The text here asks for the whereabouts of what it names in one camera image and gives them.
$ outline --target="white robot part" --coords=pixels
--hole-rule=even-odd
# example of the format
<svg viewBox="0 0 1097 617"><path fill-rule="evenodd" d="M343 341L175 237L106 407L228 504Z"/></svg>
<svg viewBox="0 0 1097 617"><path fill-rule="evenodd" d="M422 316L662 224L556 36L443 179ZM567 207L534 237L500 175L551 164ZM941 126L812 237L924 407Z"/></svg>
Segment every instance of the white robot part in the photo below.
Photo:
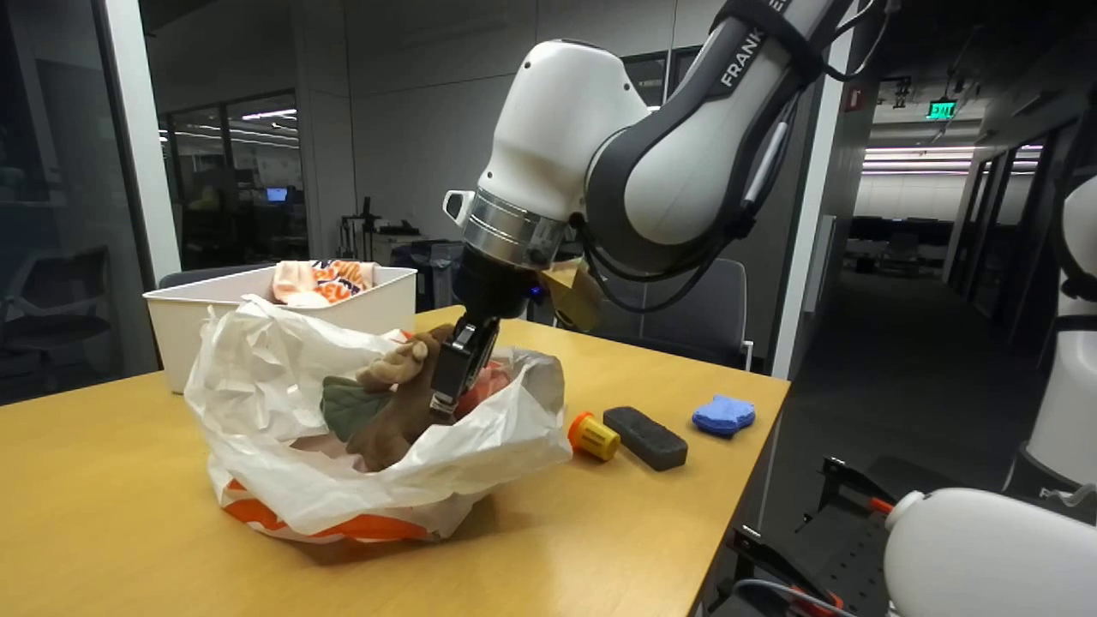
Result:
<svg viewBox="0 0 1097 617"><path fill-rule="evenodd" d="M1075 261L1097 275L1097 179L1064 204L1064 241ZM1060 316L1097 316L1097 303L1060 291ZM1064 328L1040 404L1030 455L1075 482L1097 482L1097 328Z"/></svg>
<svg viewBox="0 0 1097 617"><path fill-rule="evenodd" d="M800 0L790 5L784 20L808 39L825 9L831 5ZM790 52L779 41L765 41L750 70L732 64L732 71L745 71L739 96L708 104L637 160L623 204L630 228L644 241L688 244L712 230L727 196L727 172L739 164L745 133L776 96L784 70Z"/></svg>
<svg viewBox="0 0 1097 617"><path fill-rule="evenodd" d="M885 578L901 617L1089 617L1095 528L983 490L935 490L887 518Z"/></svg>
<svg viewBox="0 0 1097 617"><path fill-rule="evenodd" d="M512 84L480 193L567 219L581 207L590 153L647 112L616 55L543 41Z"/></svg>

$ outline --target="white plastic bag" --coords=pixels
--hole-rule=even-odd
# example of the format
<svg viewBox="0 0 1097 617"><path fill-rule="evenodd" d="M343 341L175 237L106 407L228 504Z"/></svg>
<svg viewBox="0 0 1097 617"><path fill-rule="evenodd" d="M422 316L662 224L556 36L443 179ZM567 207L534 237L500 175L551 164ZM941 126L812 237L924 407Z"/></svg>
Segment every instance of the white plastic bag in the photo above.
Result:
<svg viewBox="0 0 1097 617"><path fill-rule="evenodd" d="M447 537L500 482L571 460L564 366L516 355L516 376L455 427L432 427L383 474L350 453L299 448L326 435L324 376L354 376L395 337L339 328L267 303L244 303L204 333L186 401L211 444L219 504L279 537L397 542Z"/></svg>

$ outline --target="black cable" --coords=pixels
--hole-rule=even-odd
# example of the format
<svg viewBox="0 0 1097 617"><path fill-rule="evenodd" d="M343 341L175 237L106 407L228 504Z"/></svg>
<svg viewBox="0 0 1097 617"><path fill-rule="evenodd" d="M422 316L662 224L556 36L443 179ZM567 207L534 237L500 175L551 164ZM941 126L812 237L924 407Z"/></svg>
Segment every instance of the black cable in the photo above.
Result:
<svg viewBox="0 0 1097 617"><path fill-rule="evenodd" d="M590 279L592 279L592 285L608 295L608 303L615 303L616 308L623 308L623 313L640 313L640 316L647 316L647 313L662 313L662 308L668 308L668 304L677 304L677 303L681 303L693 287L696 287L696 281L712 269L712 261L708 261L703 269L696 269L693 275L688 275L688 281L679 287L679 291L671 291L668 299L662 299L662 303L655 303L655 304L630 304L630 303L623 303L611 285L608 285L608 279L599 275L599 269L604 271L611 271L611 275L616 275L616 279L623 279L623 281L667 281L668 275L651 275L651 279L644 279L644 275L628 275L628 271L622 271L616 265L611 265L604 254L596 254L596 246L592 246L592 241L590 241L590 235L588 235L588 228L582 224L576 224L576 237L581 237L581 246L582 246L582 257L588 257L588 265L590 265Z"/></svg>
<svg viewBox="0 0 1097 617"><path fill-rule="evenodd" d="M878 39L869 45L863 60L856 63L856 70L855 70L855 71L841 71L841 70L832 70L832 64L823 63L823 71L825 71L831 78L849 84L849 78L861 78L861 76L863 76L863 70L870 64L870 60L878 55L878 48L881 48L881 41L885 41L885 36L887 36L887 28L891 28L891 13L897 13L897 0L887 0L885 6L881 6L878 0L870 0L863 9L856 9L846 25L841 25L841 28L825 39L825 45L832 45L837 39L844 39L846 30L855 30L856 25L863 25L863 20L869 20L870 13L878 13L878 9L885 9L885 20L881 20L881 28L878 28Z"/></svg>

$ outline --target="wooden table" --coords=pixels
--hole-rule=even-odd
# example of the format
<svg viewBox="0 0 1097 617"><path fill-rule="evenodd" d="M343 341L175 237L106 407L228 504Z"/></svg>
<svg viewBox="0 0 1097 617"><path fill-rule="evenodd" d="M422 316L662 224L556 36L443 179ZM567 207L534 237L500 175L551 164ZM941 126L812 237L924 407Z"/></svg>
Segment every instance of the wooden table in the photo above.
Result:
<svg viewBox="0 0 1097 617"><path fill-rule="evenodd" d="M790 383L533 324L500 348L556 355L571 414L662 420L688 462L572 460L500 486L451 542L304 549L228 518L186 401L130 376L0 407L0 615L688 615ZM718 391L759 407L734 444L688 428Z"/></svg>

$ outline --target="office room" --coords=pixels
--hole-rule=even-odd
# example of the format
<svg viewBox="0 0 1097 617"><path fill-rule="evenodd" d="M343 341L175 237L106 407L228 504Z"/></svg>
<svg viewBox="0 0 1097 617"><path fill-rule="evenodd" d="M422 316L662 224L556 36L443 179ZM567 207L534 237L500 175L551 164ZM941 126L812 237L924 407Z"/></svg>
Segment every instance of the office room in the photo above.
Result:
<svg viewBox="0 0 1097 617"><path fill-rule="evenodd" d="M0 6L4 615L1095 615L1095 6Z"/></svg>

